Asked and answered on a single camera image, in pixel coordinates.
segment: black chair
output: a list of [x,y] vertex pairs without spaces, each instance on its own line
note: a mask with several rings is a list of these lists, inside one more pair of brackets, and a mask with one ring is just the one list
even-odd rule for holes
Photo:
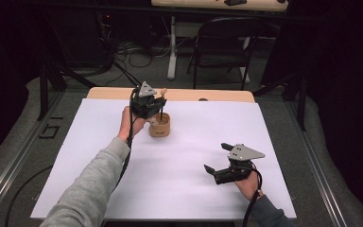
[[[229,71],[235,67],[245,67],[241,80],[241,90],[244,90],[251,52],[263,28],[258,19],[247,17],[215,18],[203,24],[187,69],[189,73],[194,61],[193,88],[196,89],[197,85],[198,67],[229,68]],[[245,48],[242,38],[250,38]]]

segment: wooden cup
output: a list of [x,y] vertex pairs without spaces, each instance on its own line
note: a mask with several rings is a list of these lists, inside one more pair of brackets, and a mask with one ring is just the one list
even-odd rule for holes
[[149,135],[152,137],[166,137],[170,133],[170,116],[167,113],[163,113],[162,121],[161,114],[156,113],[155,119],[158,124],[151,124],[149,126]]

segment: human hand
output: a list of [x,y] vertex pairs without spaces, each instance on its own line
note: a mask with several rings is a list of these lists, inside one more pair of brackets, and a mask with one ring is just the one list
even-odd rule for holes
[[[143,118],[137,118],[133,114],[132,115],[132,132],[133,136],[136,135],[143,127],[144,124],[147,122]],[[121,140],[125,141],[125,143],[128,142],[128,137],[130,133],[130,107],[127,106],[122,112],[122,121],[120,123],[120,130],[119,134],[117,134],[117,137],[119,137]]]
[[[258,189],[258,174],[255,171],[252,171],[248,178],[234,183],[240,190],[241,194],[243,194],[247,200],[251,201],[255,191]],[[260,199],[263,195],[263,191],[259,191],[258,199]]]

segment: white poster board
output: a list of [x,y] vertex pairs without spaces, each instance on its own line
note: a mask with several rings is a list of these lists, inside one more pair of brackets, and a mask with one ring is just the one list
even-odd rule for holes
[[[126,100],[83,99],[32,218],[46,218],[63,191],[108,146],[127,105]],[[169,136],[150,137],[149,124],[135,136],[129,166],[112,193],[105,219],[242,219],[249,202],[234,183],[217,185],[203,166],[229,166],[229,151],[221,143],[265,153],[253,160],[263,176],[263,190],[287,217],[296,217],[258,104],[168,101],[164,111],[171,117]]]

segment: human arm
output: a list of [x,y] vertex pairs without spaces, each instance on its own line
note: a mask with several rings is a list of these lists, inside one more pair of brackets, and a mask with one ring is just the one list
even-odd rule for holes
[[[253,195],[258,188],[257,173],[253,171],[247,179],[235,182],[235,184],[243,196],[252,201]],[[257,201],[251,210],[251,217],[261,227],[294,226],[293,222],[285,216],[285,212],[282,209],[277,209],[262,190],[259,191]]]
[[[133,134],[143,127],[145,119],[133,124]],[[119,133],[88,164],[75,182],[60,197],[41,226],[99,226],[107,203],[117,185],[123,162],[130,152],[130,109],[123,111]]]

